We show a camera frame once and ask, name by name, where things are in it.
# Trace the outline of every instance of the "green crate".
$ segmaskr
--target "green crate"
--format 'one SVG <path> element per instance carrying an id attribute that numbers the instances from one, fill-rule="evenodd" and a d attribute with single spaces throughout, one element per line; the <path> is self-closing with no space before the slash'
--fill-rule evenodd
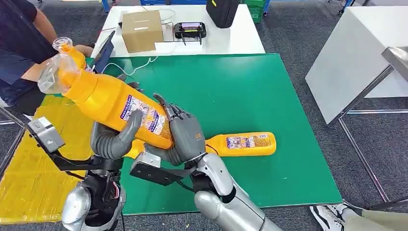
<path id="1" fill-rule="evenodd" d="M 248 6 L 258 6 L 264 7 L 266 0 L 240 0 L 241 3 L 247 4 Z"/>
<path id="2" fill-rule="evenodd" d="M 254 23 L 260 23 L 264 14 L 264 7 L 248 6 L 248 9 Z"/>

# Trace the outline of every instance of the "gray carpet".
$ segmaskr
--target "gray carpet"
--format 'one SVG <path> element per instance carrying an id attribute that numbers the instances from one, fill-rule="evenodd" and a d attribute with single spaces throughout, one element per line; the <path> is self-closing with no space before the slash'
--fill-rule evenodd
<path id="1" fill-rule="evenodd" d="M 118 5 L 136 5 L 135 0 L 123 0 Z M 97 2 L 58 2 L 44 0 L 39 5 L 54 25 L 58 35 L 69 36 L 76 43 L 96 41 L 98 31 L 106 18 L 102 5 Z M 339 17 L 338 1 L 273 1 L 269 15 L 257 24 L 259 36 L 266 52 L 282 57 L 294 88 L 299 96 L 319 145 L 344 199 L 367 206 L 381 199 L 371 179 L 363 169 L 357 155 L 340 125 L 328 127 L 319 112 L 304 78 L 329 37 Z M 365 100 L 361 108 L 407 108 L 404 99 Z M 346 123 L 362 151 L 378 174 L 391 199 L 408 194 L 408 157 L 405 155 L 408 118 L 393 116 L 347 116 Z M 6 152 L 13 128 L 2 130 L 0 155 Z M 408 212 L 407 207 L 391 211 Z M 315 231 L 318 225 L 305 207 L 272 208 L 266 215 L 285 231 Z M 130 216 L 125 217 L 128 231 L 208 231 L 218 227 L 200 214 Z M 122 230 L 119 223 L 117 230 Z M 60 230 L 60 223 L 22 224 L 0 226 L 0 230 L 42 231 Z"/>

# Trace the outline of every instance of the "bottle label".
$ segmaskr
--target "bottle label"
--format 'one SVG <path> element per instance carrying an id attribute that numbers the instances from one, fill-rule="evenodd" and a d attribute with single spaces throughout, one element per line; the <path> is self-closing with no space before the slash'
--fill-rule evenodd
<path id="1" fill-rule="evenodd" d="M 88 66 L 88 64 L 86 65 L 85 70 L 88 71 L 88 72 L 92 72 L 92 68 L 90 68 L 90 67 Z"/>
<path id="2" fill-rule="evenodd" d="M 127 97 L 125 108 L 123 109 L 120 118 L 128 121 L 130 114 L 137 109 L 143 112 L 143 118 L 140 126 L 145 127 L 147 130 L 153 132 L 156 135 L 162 135 L 161 133 L 163 131 L 163 128 L 166 127 L 167 117 L 165 115 L 158 114 L 157 111 L 152 107 L 131 95 L 128 95 Z"/>
<path id="3" fill-rule="evenodd" d="M 267 134 L 227 137 L 227 147 L 229 149 L 255 148 L 269 145 L 271 145 L 271 142 Z"/>

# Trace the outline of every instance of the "gray pants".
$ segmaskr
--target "gray pants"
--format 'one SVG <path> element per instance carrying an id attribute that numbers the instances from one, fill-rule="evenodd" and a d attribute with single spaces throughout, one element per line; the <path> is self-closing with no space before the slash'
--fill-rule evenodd
<path id="1" fill-rule="evenodd" d="M 345 221 L 344 231 L 406 231 L 408 214 L 363 210 Z"/>

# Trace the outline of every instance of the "transparent bottle top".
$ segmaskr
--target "transparent bottle top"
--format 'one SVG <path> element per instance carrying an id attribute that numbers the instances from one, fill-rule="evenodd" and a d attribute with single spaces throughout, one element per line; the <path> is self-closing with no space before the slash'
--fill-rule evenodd
<path id="1" fill-rule="evenodd" d="M 80 70 L 74 60 L 66 54 L 58 54 L 50 59 L 38 79 L 38 88 L 45 94 L 67 92 L 80 77 Z"/>
<path id="2" fill-rule="evenodd" d="M 52 47 L 59 51 L 59 53 L 67 53 L 72 46 L 72 40 L 68 37 L 59 37 L 52 42 Z"/>

